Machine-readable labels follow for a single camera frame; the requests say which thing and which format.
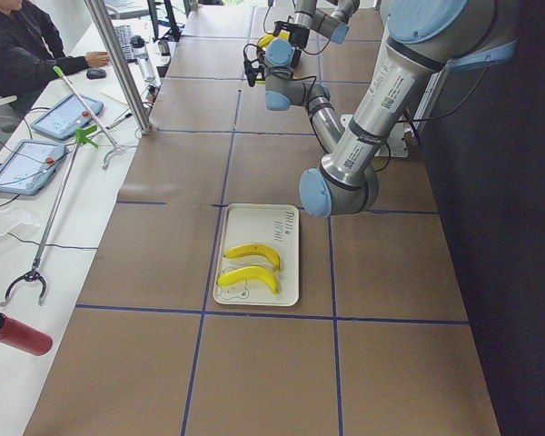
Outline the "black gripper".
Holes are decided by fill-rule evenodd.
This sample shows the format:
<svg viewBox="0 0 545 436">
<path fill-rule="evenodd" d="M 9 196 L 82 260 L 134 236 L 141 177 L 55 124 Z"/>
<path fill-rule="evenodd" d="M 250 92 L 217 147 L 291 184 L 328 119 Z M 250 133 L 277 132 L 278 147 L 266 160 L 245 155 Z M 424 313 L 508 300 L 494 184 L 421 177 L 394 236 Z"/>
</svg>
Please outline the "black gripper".
<svg viewBox="0 0 545 436">
<path fill-rule="evenodd" d="M 296 24 L 296 23 L 289 23 L 288 24 L 288 32 L 289 32 L 289 43 L 297 47 L 298 49 L 305 49 L 308 40 L 309 40 L 309 28 Z"/>
</svg>

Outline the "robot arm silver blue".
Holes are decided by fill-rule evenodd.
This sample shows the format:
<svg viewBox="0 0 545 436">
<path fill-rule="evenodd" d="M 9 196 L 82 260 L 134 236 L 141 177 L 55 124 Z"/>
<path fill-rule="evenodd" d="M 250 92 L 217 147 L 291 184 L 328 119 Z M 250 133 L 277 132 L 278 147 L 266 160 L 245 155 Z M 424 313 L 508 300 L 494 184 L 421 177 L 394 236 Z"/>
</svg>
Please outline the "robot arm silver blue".
<svg viewBox="0 0 545 436">
<path fill-rule="evenodd" d="M 349 32 L 349 20 L 358 10 L 358 0 L 331 1 L 330 13 L 317 7 L 315 0 L 298 0 L 294 4 L 294 15 L 288 24 L 289 43 L 304 49 L 313 31 L 330 42 L 341 44 Z"/>
<path fill-rule="evenodd" d="M 278 21 L 272 39 L 244 59 L 250 85 L 265 83 L 270 111 L 300 106 L 326 152 L 299 182 L 302 206 L 311 215 L 354 214 L 369 208 L 379 192 L 372 158 L 386 144 L 411 99 L 445 67 L 471 69 L 509 60 L 517 42 L 517 1 L 393 1 L 387 8 L 381 61 L 356 112 L 342 125 L 330 92 L 316 79 L 296 79 L 299 53 L 315 32 L 340 44 L 357 11 L 356 1 L 337 1 L 327 14 L 314 1 L 298 1 L 294 15 Z"/>
</svg>

